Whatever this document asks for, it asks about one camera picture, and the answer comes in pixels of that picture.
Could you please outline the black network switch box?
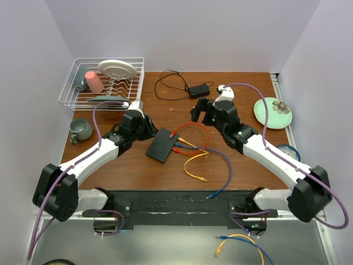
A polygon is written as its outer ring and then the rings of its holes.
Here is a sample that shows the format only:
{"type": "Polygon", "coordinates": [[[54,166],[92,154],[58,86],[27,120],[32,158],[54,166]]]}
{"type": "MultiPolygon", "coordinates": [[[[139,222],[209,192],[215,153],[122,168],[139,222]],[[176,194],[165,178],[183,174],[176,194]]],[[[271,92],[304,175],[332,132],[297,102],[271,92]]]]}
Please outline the black network switch box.
{"type": "Polygon", "coordinates": [[[148,147],[145,155],[165,164],[178,138],[178,134],[166,128],[161,128],[148,147]]]}

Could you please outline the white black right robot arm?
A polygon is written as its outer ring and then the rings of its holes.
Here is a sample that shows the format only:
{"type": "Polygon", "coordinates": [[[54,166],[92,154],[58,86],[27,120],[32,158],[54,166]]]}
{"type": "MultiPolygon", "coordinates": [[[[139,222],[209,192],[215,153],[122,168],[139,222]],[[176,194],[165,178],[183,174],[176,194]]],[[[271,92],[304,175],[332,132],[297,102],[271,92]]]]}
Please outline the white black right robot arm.
{"type": "Polygon", "coordinates": [[[265,210],[282,210],[291,212],[300,221],[310,222],[332,200],[318,183],[329,185],[325,169],[306,166],[263,141],[255,129],[240,122],[232,102],[199,98],[190,111],[191,120],[198,121],[202,112],[205,113],[202,123],[215,127],[230,148],[257,161],[287,186],[287,189],[260,187],[253,191],[245,204],[250,216],[257,217],[265,210]]]}

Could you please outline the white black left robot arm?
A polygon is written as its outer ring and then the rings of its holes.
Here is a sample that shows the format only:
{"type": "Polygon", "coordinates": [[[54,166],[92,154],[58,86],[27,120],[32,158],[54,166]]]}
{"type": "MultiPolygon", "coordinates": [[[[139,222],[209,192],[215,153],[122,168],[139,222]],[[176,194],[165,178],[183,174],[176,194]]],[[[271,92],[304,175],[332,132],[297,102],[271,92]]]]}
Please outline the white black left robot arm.
{"type": "Polygon", "coordinates": [[[81,190],[81,184],[106,163],[120,157],[136,140],[156,136],[158,130],[148,114],[128,110],[115,125],[89,150],[59,166],[48,164],[42,170],[33,203],[40,213],[48,213],[64,222],[75,212],[95,210],[101,216],[114,211],[114,197],[102,188],[81,190]]]}

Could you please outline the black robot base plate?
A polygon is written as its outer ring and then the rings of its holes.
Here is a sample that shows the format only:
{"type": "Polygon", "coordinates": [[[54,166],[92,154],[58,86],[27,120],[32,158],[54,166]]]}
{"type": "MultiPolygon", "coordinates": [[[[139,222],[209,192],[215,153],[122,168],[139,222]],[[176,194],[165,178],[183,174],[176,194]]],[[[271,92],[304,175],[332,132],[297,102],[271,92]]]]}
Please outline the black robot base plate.
{"type": "Polygon", "coordinates": [[[113,209],[125,218],[124,229],[138,225],[157,226],[225,226],[235,229],[229,214],[239,223],[244,213],[256,212],[246,198],[252,190],[225,190],[207,198],[209,190],[112,190],[113,209]]]}

